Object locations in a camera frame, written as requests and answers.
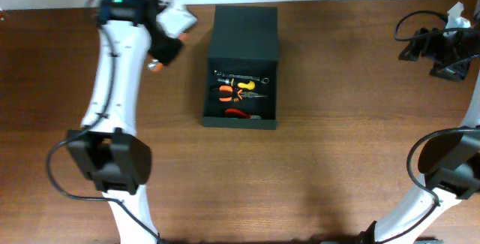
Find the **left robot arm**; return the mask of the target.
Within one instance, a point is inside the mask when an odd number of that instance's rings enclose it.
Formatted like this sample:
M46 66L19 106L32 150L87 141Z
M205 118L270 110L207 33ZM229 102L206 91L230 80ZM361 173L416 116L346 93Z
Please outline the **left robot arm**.
M94 89L78 131L65 146L82 175L101 192L122 243L161 243L149 211L150 148L136 129L137 96L147 56L168 65L183 42L158 22L160 0L101 0L95 25L100 51Z

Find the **black box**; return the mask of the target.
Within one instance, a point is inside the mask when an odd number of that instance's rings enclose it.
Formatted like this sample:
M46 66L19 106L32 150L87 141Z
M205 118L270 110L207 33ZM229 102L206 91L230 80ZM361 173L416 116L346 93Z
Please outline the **black box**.
M275 130L277 127L278 64L277 8L217 6L207 55L202 124L210 128ZM256 84L254 90L244 90L267 95L267 98L249 98L236 103L224 103L213 99L210 90L224 85L217 81L221 77L214 75L215 70L227 74L268 77L269 83L263 84L254 81ZM224 111L229 108L262 118L228 117Z

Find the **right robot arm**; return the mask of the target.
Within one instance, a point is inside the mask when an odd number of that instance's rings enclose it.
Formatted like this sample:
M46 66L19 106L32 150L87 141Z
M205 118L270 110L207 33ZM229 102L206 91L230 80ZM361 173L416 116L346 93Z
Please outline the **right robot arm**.
M479 31L473 27L418 30L399 58L433 60L430 75L460 81L479 57ZM479 90L460 127L433 131L419 139L406 158L413 187L384 218L362 231L357 243L417 243L446 210L479 192Z

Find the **silver blue wrench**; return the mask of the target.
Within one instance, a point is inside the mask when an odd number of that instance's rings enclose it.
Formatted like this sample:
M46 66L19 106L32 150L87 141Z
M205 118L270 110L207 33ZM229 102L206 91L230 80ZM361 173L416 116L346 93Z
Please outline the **silver blue wrench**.
M253 77L253 76L248 76L248 75L241 75L241 74L227 74L222 71L214 71L215 76L219 77L229 77L229 78L237 78L237 79L242 79L242 80L253 80L253 81L258 81L263 84L269 83L269 78L268 77Z

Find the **yellow black screwdriver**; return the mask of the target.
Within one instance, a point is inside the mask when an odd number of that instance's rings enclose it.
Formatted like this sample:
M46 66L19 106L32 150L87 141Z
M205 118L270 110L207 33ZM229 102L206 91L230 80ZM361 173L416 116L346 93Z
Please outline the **yellow black screwdriver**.
M243 90L254 90L256 84L252 80L240 80L236 78L218 78L217 81L224 85L228 85L231 87L236 87Z

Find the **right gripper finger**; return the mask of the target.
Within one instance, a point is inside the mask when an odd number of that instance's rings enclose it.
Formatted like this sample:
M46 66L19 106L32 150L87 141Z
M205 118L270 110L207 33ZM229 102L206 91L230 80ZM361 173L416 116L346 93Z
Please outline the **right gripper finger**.
M401 61L416 62L425 48L425 39L412 40L400 52L398 59Z
M465 80L470 69L470 63L470 60L459 61L450 65L434 63L430 70L430 75L432 77L459 82Z

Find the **small red cutting pliers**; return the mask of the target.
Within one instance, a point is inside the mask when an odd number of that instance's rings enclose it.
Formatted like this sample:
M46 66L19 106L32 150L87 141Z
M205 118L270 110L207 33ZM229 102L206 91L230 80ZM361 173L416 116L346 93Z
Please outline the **small red cutting pliers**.
M245 113L235 108L229 108L224 111L224 114L228 117L237 119L261 119L261 116Z

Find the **orange bit holder strip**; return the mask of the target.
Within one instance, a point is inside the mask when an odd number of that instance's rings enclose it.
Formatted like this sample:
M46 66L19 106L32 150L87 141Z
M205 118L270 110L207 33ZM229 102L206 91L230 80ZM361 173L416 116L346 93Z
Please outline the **orange bit holder strip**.
M187 37L188 35L185 32L183 32L177 38L183 42L183 46L184 46L184 42L187 39ZM147 65L147 67L150 71L159 71L166 66L161 64L157 59L152 58L151 62Z

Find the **orange black needle-nose pliers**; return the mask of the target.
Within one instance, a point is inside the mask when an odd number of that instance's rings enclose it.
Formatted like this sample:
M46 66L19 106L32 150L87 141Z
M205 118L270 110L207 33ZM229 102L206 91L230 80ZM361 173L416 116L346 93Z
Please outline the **orange black needle-nose pliers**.
M219 87L212 88L210 94L213 99L229 103L229 102L241 102L249 98L267 98L267 95L259 94L251 91L244 91L240 88L235 88L232 86L222 85Z

